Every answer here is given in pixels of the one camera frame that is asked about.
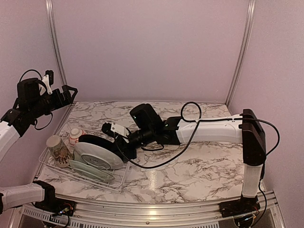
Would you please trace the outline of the black red plate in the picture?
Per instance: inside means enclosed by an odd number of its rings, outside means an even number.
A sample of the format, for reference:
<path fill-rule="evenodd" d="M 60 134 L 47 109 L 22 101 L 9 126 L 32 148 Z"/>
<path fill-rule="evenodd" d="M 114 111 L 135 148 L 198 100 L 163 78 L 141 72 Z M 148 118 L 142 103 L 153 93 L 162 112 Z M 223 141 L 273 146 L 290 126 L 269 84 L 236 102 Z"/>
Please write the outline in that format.
<path fill-rule="evenodd" d="M 114 152 L 114 143 L 107 139 L 104 139 L 102 137 L 91 135 L 91 134 L 84 134 L 79 137 L 78 141 L 84 142 L 84 143 L 90 143 L 90 144 L 105 148 L 106 150 L 109 150 L 112 153 L 116 154 Z"/>

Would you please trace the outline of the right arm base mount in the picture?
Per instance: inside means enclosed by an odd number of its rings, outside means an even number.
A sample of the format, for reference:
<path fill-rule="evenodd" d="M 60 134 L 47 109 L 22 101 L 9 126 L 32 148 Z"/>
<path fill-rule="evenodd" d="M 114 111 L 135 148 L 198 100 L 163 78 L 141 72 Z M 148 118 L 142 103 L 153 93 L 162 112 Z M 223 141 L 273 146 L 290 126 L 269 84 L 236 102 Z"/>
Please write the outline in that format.
<path fill-rule="evenodd" d="M 223 218 L 242 215 L 257 210 L 260 210 L 257 196 L 247 198 L 241 195 L 240 199 L 225 201 L 219 204 L 219 211 Z"/>

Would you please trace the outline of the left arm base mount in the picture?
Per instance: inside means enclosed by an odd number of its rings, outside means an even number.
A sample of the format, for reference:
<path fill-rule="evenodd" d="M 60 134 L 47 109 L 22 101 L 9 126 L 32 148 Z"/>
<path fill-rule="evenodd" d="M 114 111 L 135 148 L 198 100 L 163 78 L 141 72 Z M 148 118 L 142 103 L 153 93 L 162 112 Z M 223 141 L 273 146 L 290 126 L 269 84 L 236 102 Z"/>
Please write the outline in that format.
<path fill-rule="evenodd" d="M 45 191 L 44 199 L 41 202 L 35 202 L 33 204 L 36 208 L 53 212 L 56 215 L 59 215 L 61 211 L 68 208 L 68 211 L 65 212 L 65 214 L 68 216 L 73 216 L 76 206 L 75 201 L 56 197 L 55 187 L 46 182 L 37 180 L 33 183 L 38 184 Z"/>

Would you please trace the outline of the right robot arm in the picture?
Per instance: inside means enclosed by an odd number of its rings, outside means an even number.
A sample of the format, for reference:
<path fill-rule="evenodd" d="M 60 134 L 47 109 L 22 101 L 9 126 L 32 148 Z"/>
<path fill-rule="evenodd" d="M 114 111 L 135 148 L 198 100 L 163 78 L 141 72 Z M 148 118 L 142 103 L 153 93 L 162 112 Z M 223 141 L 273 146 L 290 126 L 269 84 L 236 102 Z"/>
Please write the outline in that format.
<path fill-rule="evenodd" d="M 244 182 L 235 208 L 245 213 L 254 205 L 266 162 L 266 136 L 252 110 L 245 109 L 241 114 L 219 119 L 200 115 L 198 119 L 187 120 L 180 115 L 163 121 L 150 104 L 140 104 L 131 110 L 130 115 L 139 128 L 137 131 L 131 132 L 115 123 L 110 125 L 115 144 L 123 156 L 126 149 L 136 150 L 153 142 L 159 145 L 196 141 L 242 144 Z"/>

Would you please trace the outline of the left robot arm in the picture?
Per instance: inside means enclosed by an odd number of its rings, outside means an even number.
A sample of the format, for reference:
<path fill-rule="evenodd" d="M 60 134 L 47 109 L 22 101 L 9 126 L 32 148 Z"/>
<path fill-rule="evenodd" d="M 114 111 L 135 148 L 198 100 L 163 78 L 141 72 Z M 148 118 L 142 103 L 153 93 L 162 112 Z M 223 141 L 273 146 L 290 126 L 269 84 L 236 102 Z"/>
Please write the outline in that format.
<path fill-rule="evenodd" d="M 0 119 L 2 158 L 31 125 L 37 124 L 38 118 L 52 115 L 54 110 L 73 103 L 78 93 L 76 88 L 63 85 L 61 89 L 51 90 L 50 85 L 45 82 L 47 79 L 48 75 L 45 75 L 41 79 L 29 78 L 18 82 L 15 104 Z M 0 189 L 1 212 L 28 203 L 49 211 L 56 211 L 60 207 L 55 188 L 43 181 Z"/>

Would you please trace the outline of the large white plate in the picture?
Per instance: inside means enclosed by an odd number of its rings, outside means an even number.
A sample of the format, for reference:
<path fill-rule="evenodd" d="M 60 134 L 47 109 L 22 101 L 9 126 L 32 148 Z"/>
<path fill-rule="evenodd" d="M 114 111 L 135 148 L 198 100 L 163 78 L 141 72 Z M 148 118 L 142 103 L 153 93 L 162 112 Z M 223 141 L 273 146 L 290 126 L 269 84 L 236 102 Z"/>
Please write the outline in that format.
<path fill-rule="evenodd" d="M 113 152 L 97 145 L 78 142 L 74 145 L 75 160 L 105 170 L 117 170 L 124 166 L 122 159 Z"/>

